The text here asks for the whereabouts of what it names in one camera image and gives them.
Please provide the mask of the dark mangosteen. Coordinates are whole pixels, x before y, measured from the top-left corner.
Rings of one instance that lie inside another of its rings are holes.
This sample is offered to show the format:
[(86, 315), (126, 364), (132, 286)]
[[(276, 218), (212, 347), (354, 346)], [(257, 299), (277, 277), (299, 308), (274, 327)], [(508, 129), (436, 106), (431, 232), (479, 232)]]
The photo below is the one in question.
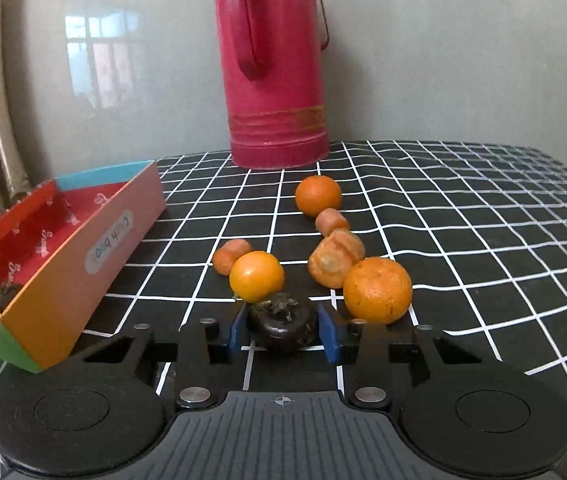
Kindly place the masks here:
[(318, 314), (307, 298), (276, 292), (246, 305), (246, 325), (258, 346), (272, 351), (297, 350), (317, 337)]
[(23, 288), (18, 283), (3, 283), (0, 285), (0, 313), (12, 302)]

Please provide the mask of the smooth yellow orange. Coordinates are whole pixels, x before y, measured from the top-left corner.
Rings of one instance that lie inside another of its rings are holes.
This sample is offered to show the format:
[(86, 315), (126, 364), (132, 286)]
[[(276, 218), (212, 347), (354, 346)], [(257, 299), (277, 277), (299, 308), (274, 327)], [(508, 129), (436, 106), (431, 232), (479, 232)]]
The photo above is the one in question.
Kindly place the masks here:
[(248, 252), (232, 266), (229, 285), (238, 298), (256, 304), (285, 287), (285, 270), (269, 252)]

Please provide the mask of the large orange right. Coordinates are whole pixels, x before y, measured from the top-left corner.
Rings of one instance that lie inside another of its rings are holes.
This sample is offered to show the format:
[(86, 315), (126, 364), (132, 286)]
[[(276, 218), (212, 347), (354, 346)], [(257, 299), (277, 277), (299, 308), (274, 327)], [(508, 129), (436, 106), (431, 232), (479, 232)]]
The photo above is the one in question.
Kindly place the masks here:
[(366, 258), (347, 273), (343, 297), (353, 318), (387, 325), (407, 313), (413, 299), (413, 282), (396, 261)]

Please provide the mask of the wrinkled peeled tangerine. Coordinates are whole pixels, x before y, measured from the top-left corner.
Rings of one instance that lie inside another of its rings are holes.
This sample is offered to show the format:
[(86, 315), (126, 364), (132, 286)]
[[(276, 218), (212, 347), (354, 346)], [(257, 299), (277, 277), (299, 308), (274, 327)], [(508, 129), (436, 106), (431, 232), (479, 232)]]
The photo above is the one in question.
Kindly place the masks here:
[(346, 229), (336, 229), (325, 237), (308, 259), (311, 277), (326, 288), (343, 287), (349, 271), (366, 257), (361, 239)]

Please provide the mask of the small orange fruit upper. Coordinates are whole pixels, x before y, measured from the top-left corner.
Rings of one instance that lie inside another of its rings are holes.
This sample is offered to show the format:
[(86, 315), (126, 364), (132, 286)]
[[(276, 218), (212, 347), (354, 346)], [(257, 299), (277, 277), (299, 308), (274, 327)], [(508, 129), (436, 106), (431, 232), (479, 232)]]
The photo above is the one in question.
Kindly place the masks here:
[(323, 237), (328, 237), (335, 230), (349, 230), (351, 226), (338, 209), (326, 208), (315, 219), (316, 229)]

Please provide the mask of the colourful cardboard box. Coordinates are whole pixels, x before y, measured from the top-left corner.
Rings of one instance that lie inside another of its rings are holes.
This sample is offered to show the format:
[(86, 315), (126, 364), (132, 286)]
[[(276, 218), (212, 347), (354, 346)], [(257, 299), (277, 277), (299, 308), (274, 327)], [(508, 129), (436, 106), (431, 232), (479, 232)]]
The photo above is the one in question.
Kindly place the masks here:
[(153, 160), (66, 174), (0, 217), (0, 359), (38, 373), (65, 360), (118, 272), (165, 209)]

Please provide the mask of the far orange tangerine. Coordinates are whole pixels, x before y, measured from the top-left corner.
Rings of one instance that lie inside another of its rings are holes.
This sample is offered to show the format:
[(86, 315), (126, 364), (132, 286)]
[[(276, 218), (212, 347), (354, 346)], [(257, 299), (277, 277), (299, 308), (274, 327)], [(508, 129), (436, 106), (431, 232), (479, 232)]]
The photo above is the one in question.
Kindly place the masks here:
[(333, 179), (327, 176), (305, 178), (295, 189), (294, 200), (297, 209), (309, 218), (316, 218), (325, 209), (340, 209), (342, 190)]

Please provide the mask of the dark mangosteen in box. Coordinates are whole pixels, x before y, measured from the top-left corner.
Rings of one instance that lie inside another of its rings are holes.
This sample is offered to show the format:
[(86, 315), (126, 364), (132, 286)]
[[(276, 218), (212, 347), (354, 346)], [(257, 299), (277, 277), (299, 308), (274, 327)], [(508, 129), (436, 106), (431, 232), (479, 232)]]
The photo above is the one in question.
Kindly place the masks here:
[(0, 285), (0, 313), (12, 302), (23, 288), (18, 283), (3, 283)]

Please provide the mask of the red thermos flask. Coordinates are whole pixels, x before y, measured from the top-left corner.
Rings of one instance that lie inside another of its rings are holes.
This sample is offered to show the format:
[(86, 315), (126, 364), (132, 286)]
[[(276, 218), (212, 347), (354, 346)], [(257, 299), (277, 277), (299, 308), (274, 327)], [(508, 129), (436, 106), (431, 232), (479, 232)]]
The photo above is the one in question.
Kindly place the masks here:
[(214, 1), (234, 163), (287, 169), (325, 157), (323, 0)]

